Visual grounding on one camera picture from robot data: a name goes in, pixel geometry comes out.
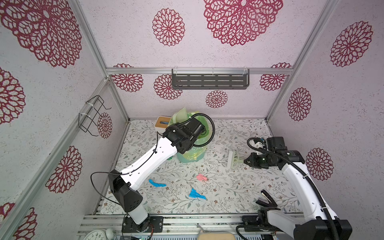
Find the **green bin with bag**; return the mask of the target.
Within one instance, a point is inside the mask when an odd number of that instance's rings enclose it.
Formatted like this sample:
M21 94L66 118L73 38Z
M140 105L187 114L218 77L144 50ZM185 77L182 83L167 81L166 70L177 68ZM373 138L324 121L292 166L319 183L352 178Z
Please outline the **green bin with bag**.
M198 112L188 112L188 117L190 118L192 115L196 114ZM212 136L212 125L210 121L203 117L203 116L197 116L197 120L199 120L205 127L205 131L199 135L198 139L195 141L196 145L202 145L205 144L210 137ZM192 162L197 162L200 161L204 158L205 151L207 150L208 145L203 146L203 147L192 147L189 151L186 151L184 154L177 153L176 158L181 162L181 163L192 163Z

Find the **light green hand brush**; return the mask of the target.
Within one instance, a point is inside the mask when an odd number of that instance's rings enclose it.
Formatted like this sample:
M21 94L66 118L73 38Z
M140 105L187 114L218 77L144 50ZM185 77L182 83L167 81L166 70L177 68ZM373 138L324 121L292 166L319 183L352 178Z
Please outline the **light green hand brush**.
M229 151L227 169L236 170L240 166L244 166L244 159L241 158L236 151Z

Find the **light green dustpan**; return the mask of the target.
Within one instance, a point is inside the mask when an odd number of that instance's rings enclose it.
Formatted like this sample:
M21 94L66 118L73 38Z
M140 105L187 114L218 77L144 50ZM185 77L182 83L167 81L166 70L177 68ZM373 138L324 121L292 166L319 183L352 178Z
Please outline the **light green dustpan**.
M172 121L174 124L175 123L182 123L188 119L189 119L189 117L188 117L188 112L187 112L186 107L182 108L181 110L179 110L177 113L175 113L172 116Z

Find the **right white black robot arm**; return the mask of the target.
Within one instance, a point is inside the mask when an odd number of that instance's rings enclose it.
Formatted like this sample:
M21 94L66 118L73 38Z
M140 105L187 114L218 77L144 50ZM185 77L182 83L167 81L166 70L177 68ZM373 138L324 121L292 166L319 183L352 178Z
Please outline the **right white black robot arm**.
M305 160L296 150L288 150L282 137L249 138L253 150L244 164L255 169L277 167L290 182L304 216L294 218L284 213L269 193L262 190L266 202L254 220L243 218L244 229L283 232L294 240L347 240L353 232L349 221L342 220L328 205L313 182Z

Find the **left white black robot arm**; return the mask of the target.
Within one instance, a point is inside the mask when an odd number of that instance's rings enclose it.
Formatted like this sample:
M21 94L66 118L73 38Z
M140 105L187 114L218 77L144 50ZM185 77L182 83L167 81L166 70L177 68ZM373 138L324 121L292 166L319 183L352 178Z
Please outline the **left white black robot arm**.
M121 170L113 170L108 173L110 190L131 218L136 227L143 231L150 223L150 215L143 205L143 196L138 189L142 183L163 162L177 153L184 154L196 145L199 136L206 132L204 124L197 119L205 114L194 114L182 123L175 123L157 136L156 144L129 167Z

